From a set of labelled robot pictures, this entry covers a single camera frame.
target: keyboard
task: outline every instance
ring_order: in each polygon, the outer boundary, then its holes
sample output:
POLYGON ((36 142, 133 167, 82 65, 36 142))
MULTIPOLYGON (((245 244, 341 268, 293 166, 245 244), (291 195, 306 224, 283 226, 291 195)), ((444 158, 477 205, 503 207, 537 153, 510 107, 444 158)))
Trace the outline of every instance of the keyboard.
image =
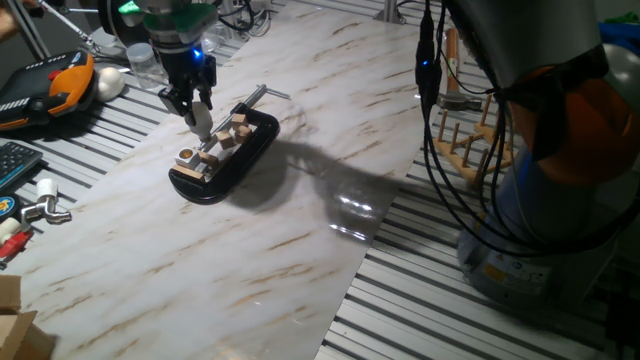
POLYGON ((0 192, 42 159, 42 153, 9 141, 0 147, 0 192))

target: plastic container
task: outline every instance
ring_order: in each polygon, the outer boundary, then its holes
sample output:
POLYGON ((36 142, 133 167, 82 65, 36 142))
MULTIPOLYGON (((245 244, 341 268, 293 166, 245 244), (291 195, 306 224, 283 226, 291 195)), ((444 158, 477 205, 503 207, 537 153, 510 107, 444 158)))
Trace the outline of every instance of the plastic container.
POLYGON ((202 51, 205 54, 213 54, 218 48, 227 42, 227 28, 218 22, 204 32, 202 37, 202 51))
POLYGON ((167 83, 164 71, 156 60, 151 45, 146 43, 131 45, 127 49, 127 58, 141 88, 152 90, 167 83))

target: marble pattern sheet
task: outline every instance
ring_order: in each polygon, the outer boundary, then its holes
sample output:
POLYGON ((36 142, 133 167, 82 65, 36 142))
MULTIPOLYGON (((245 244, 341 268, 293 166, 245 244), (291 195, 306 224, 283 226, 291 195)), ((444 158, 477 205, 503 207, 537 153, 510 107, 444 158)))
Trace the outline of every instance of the marble pattern sheet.
POLYGON ((282 131, 222 203, 176 194, 170 117, 9 267, 55 359, 312 359, 419 149, 418 29, 291 3, 219 70, 282 131))

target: cardboard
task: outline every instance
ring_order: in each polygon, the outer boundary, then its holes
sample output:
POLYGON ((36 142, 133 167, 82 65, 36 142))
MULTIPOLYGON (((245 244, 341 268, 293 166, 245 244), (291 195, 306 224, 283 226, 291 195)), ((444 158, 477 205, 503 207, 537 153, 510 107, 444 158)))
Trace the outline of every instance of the cardboard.
POLYGON ((20 277, 0 276, 0 360, 47 360, 55 341, 33 324, 36 311, 20 313, 20 277))
POLYGON ((20 310, 20 276, 0 276, 0 313, 20 310))

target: black tool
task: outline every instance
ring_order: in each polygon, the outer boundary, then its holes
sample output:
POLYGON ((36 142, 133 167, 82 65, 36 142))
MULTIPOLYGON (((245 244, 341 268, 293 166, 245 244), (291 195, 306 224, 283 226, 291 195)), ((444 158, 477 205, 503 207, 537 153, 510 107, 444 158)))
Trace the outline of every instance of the black tool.
POLYGON ((42 159, 42 153, 12 141, 0 147, 0 192, 42 159))
POLYGON ((232 113, 245 114, 249 124, 257 126, 256 130, 249 141, 242 144, 208 182, 199 182, 179 171, 169 170, 169 179, 173 187, 185 199, 197 204, 222 201, 251 170, 280 132, 280 124, 276 118, 250 109, 246 104, 238 104, 232 113))

